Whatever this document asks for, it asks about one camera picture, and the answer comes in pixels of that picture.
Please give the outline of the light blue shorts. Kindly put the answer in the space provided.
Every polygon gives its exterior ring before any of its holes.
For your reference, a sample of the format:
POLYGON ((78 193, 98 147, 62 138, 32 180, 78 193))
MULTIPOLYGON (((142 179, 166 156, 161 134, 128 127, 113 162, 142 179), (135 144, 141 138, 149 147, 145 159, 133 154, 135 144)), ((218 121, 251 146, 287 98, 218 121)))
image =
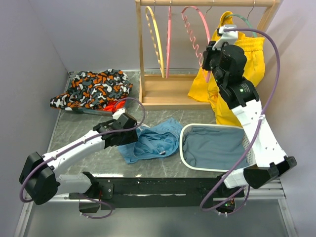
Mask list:
POLYGON ((182 129, 174 118, 154 127, 141 125, 136 129, 138 141, 118 146, 118 151, 128 164, 171 156, 179 151, 182 129))

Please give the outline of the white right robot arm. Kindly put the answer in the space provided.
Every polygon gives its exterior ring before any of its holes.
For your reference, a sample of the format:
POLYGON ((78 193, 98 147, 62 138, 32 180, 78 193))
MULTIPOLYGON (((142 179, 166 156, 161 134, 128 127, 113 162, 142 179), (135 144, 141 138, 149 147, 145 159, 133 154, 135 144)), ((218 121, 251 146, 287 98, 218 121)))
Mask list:
POLYGON ((263 113, 254 84, 244 76, 246 56, 236 45, 210 41, 203 53, 203 69, 211 71, 219 93, 239 120, 250 144, 254 162, 245 168, 227 172, 216 185, 217 193, 227 197, 234 188, 249 185, 258 189, 297 165, 276 140, 263 113))

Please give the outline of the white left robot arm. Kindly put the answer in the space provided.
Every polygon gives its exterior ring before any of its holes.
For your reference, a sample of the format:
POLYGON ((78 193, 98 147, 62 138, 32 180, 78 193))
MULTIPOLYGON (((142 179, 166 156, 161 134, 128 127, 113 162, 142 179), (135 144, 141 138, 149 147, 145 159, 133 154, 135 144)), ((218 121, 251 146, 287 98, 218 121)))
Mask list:
POLYGON ((83 195, 97 198, 100 193, 98 180, 90 173, 65 175, 64 171, 81 159, 108 147, 127 145, 138 140, 137 121, 127 113, 99 123, 83 137, 50 153, 30 154, 19 182, 37 205, 44 204, 55 195, 83 195))

